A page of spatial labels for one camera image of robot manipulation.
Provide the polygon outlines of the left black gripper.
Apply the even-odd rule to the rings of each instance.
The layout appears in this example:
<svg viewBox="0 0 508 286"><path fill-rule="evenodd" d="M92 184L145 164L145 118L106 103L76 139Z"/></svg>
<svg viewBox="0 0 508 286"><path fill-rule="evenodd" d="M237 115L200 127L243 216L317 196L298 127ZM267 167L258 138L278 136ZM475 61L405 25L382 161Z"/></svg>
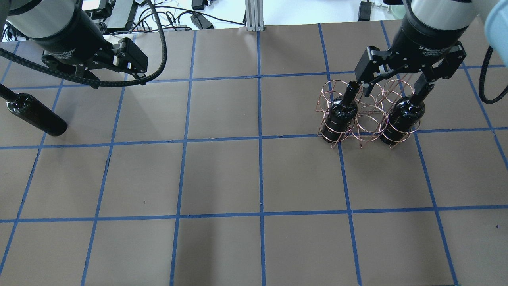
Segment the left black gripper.
<svg viewBox="0 0 508 286"><path fill-rule="evenodd" d="M146 77L147 55L131 40L117 44L104 39L99 27L81 9L73 9L69 20L29 36L45 51L41 60L52 70L76 76L92 76L90 70L113 67L135 79Z"/></svg>

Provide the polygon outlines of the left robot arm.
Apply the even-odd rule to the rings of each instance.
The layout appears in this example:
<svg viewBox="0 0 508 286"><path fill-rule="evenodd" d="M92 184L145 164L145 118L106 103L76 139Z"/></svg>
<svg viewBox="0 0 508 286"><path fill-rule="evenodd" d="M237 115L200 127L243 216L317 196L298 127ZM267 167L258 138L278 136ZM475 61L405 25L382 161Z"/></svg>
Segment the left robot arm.
<svg viewBox="0 0 508 286"><path fill-rule="evenodd" d="M52 70L91 80L96 69L145 77L147 55L129 38L107 41L74 0L13 0L7 22L44 49L41 60Z"/></svg>

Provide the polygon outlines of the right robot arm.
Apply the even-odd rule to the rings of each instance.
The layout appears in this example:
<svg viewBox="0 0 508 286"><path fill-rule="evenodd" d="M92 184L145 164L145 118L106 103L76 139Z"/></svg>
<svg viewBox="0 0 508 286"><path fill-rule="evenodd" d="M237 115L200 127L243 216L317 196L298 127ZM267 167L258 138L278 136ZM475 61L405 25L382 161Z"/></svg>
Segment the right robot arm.
<svg viewBox="0 0 508 286"><path fill-rule="evenodd" d="M477 16L490 47L507 64L506 0L404 0L405 15L391 47L369 46L354 69L364 96L374 85L401 73L421 72L424 86L449 79L466 54L459 42Z"/></svg>

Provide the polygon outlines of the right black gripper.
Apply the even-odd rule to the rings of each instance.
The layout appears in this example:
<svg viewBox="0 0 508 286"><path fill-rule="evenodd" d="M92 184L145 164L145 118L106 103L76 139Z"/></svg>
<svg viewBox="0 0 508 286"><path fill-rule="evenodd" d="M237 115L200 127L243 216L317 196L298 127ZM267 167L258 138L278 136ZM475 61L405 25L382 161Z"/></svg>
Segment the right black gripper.
<svg viewBox="0 0 508 286"><path fill-rule="evenodd" d="M374 85L383 79L421 71L414 84L414 99L424 100L435 81L454 75L463 62L466 53L459 38L465 30L435 29L415 16L404 16L389 50L368 46L359 59L354 74L363 96L370 96Z"/></svg>

